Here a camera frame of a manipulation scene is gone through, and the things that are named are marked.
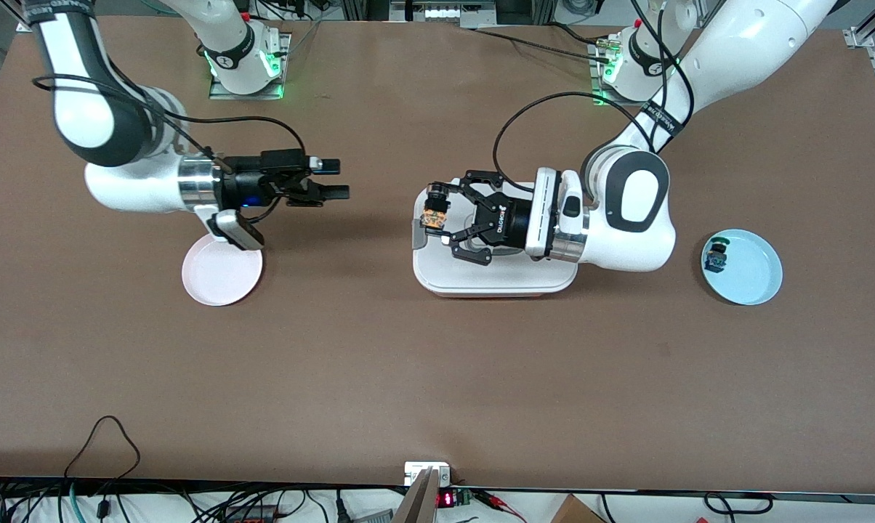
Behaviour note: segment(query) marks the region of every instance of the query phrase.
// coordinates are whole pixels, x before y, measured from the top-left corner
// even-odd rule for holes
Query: black plug
[[[354,520],[350,518],[350,514],[347,513],[347,507],[344,507],[344,500],[341,499],[341,490],[337,491],[335,504],[337,504],[337,523],[354,523]]]
[[[98,517],[98,520],[101,521],[108,517],[108,514],[111,514],[111,503],[109,500],[100,500],[98,502],[98,509],[95,509],[95,517]]]

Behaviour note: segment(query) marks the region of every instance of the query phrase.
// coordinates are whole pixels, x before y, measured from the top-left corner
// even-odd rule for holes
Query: teal cable
[[[76,519],[79,523],[86,523],[85,517],[82,517],[82,510],[79,510],[79,505],[76,503],[76,483],[75,481],[69,486],[69,503],[72,503],[73,512],[76,513]]]
[[[176,11],[173,11],[172,9],[163,9],[163,7],[154,6],[154,4],[151,4],[149,0],[141,0],[141,4],[144,4],[145,6],[150,7],[150,9],[155,10],[157,13],[162,14],[162,15],[178,15],[179,14]]]

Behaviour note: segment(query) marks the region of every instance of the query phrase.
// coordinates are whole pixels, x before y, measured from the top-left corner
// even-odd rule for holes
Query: logo
[[[214,62],[221,66],[222,69],[231,69],[232,67],[234,67],[234,60],[231,60],[229,59],[229,57],[226,57],[224,55],[216,57],[216,59],[214,59]]]
[[[496,228],[498,234],[501,234],[501,229],[505,225],[505,211],[507,211],[505,206],[499,206],[499,225]]]

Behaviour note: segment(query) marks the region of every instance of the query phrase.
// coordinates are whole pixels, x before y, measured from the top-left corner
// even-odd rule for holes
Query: robotic arm
[[[245,23],[231,0],[167,3],[192,23],[209,59],[227,66],[222,82],[229,89],[259,90],[272,80],[261,44],[255,42],[265,28]],[[339,174],[340,161],[307,156],[302,149],[215,161],[178,153],[182,140],[164,120],[177,116],[172,123],[181,129],[182,104],[164,90],[135,86],[118,73],[105,52],[90,0],[26,0],[25,16],[47,69],[65,76],[55,79],[53,89],[56,128],[66,145],[89,162],[86,185],[108,208],[194,212],[218,241],[258,249],[264,241],[241,216],[243,206],[270,206],[279,198],[287,198],[289,206],[321,206],[328,199],[349,197],[345,185],[308,179]]]
[[[815,31],[833,0],[727,0],[680,63],[693,87],[693,113],[770,77]],[[637,115],[657,152],[683,127],[690,95],[680,74],[668,79]],[[451,255],[488,265],[493,249],[523,249],[533,259],[562,259],[620,271],[653,271],[673,251],[676,231],[667,206],[669,173],[648,138],[629,125],[591,152],[581,173],[538,169],[527,198],[503,193],[498,173],[467,173],[460,182],[428,188],[421,228],[440,236]],[[488,186],[490,195],[473,186]],[[473,225],[445,232],[450,192],[475,206]],[[592,204],[583,205],[583,195]],[[486,248],[460,242],[478,238]]]

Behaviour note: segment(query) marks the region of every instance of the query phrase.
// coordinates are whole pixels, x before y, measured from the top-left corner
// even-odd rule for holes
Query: mounting plate
[[[429,467],[437,468],[437,472],[440,474],[441,487],[451,486],[451,466],[444,463],[444,461],[405,461],[405,479],[402,484],[406,487],[411,487],[411,484],[418,477],[418,473]]]
[[[272,82],[266,84],[264,89],[251,94],[235,94],[229,92],[221,85],[218,78],[212,73],[211,85],[209,85],[208,97],[211,100],[279,100],[282,98],[286,86],[286,70],[289,68],[289,47],[292,42],[291,33],[279,33],[277,29],[272,28],[272,31],[277,33],[278,39],[275,37],[270,41],[268,54],[279,52],[281,56],[278,59],[270,59],[270,65],[279,68],[279,76],[275,77]]]

